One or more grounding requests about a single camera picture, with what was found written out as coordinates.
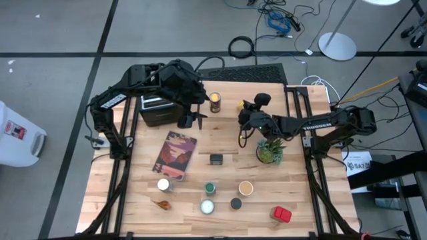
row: wooden tabletop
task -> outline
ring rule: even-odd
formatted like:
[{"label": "wooden tabletop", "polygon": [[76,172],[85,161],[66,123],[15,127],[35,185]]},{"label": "wooden tabletop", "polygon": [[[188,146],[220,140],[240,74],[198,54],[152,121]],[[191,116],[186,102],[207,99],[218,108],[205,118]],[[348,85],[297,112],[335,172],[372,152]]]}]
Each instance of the wooden tabletop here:
[{"label": "wooden tabletop", "polygon": [[[135,145],[131,161],[131,171],[123,213],[121,235],[133,231],[135,236],[308,236],[316,232],[310,188],[302,154],[300,137],[285,142],[284,158],[280,165],[260,163],[255,156],[257,142],[262,139],[259,132],[248,139],[245,148],[238,145],[239,125],[238,103],[243,99],[253,102],[257,93],[272,96],[270,104],[262,109],[270,115],[286,116],[286,102],[282,84],[236,83],[205,81],[208,93],[218,92],[222,96],[221,111],[211,113],[209,102],[200,107],[207,115],[203,129],[197,122],[191,129],[178,129],[176,124],[161,127],[147,127],[140,117],[137,124]],[[329,106],[324,87],[307,86],[314,115],[326,113]],[[296,116],[294,103],[290,102],[291,116]],[[117,128],[123,113],[123,104],[114,109]],[[324,135],[332,129],[318,130]],[[157,189],[157,181],[162,174],[152,171],[160,149],[169,131],[176,131],[197,139],[197,146],[189,162],[183,181],[173,181],[173,193],[163,193]],[[108,150],[95,152],[95,157]],[[224,154],[224,164],[209,164],[209,154]],[[342,159],[337,149],[329,154]],[[113,160],[99,158],[92,165],[86,194],[76,232],[81,232],[95,219],[105,204]],[[331,159],[324,159],[324,169],[332,203],[342,217],[356,230],[359,228],[356,210],[344,166]],[[241,181],[250,181],[254,192],[242,198],[242,208],[230,209],[230,201],[238,197]],[[216,195],[207,197],[203,184],[211,181],[217,186]],[[202,200],[211,199],[216,210],[211,215],[200,212]],[[165,211],[153,201],[167,200],[172,208]],[[328,232],[326,211],[322,202],[322,220]],[[270,218],[272,207],[282,206],[292,212],[290,223],[278,223]],[[115,219],[117,206],[112,210],[110,225]]]}]

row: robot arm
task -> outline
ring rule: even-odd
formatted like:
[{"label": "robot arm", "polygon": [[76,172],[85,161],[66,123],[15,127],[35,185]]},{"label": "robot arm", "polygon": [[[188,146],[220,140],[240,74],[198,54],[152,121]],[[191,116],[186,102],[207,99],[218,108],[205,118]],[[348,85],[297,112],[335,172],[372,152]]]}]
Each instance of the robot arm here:
[{"label": "robot arm", "polygon": [[130,154],[126,138],[120,136],[114,125],[112,108],[128,97],[150,95],[157,95],[183,107],[183,116],[177,124],[179,128],[190,128],[193,121],[206,117],[191,112],[191,104],[202,104],[209,98],[189,63],[176,59],[167,65],[133,65],[123,74],[119,83],[96,95],[88,105],[95,130],[103,133],[110,143],[112,159],[125,159]]},{"label": "robot arm", "polygon": [[268,105],[270,99],[268,94],[259,93],[255,97],[255,103],[244,101],[244,108],[239,114],[241,131],[257,129],[266,139],[282,138],[290,141],[303,131],[337,127],[325,136],[310,139],[313,154],[323,155],[323,157],[334,144],[341,142],[350,144],[352,136],[371,135],[376,131],[374,113],[367,108],[349,106],[335,112],[297,119],[278,115],[270,116],[261,111],[261,106]]}]

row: green lid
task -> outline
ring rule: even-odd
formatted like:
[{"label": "green lid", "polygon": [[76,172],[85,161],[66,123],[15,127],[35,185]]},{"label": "green lid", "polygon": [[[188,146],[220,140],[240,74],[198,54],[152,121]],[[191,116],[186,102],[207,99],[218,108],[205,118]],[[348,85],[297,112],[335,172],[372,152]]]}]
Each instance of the green lid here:
[{"label": "green lid", "polygon": [[205,190],[208,193],[211,193],[211,192],[213,192],[215,190],[215,185],[213,183],[206,183],[205,184]]}]

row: succulent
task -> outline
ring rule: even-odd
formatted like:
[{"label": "succulent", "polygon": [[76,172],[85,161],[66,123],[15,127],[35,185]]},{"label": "succulent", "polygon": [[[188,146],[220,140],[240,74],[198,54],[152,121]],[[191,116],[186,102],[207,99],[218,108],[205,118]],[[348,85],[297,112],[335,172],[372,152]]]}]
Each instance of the succulent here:
[{"label": "succulent", "polygon": [[258,142],[258,157],[263,163],[277,163],[280,164],[283,158],[283,141],[281,139],[265,140],[262,139]]}]

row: white container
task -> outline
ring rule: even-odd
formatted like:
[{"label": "white container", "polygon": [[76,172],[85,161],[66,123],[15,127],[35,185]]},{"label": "white container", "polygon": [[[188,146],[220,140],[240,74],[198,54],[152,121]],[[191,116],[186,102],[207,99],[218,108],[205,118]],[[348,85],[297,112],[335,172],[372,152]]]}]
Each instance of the white container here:
[{"label": "white container", "polygon": [[0,164],[28,167],[39,160],[46,131],[0,101]]}]

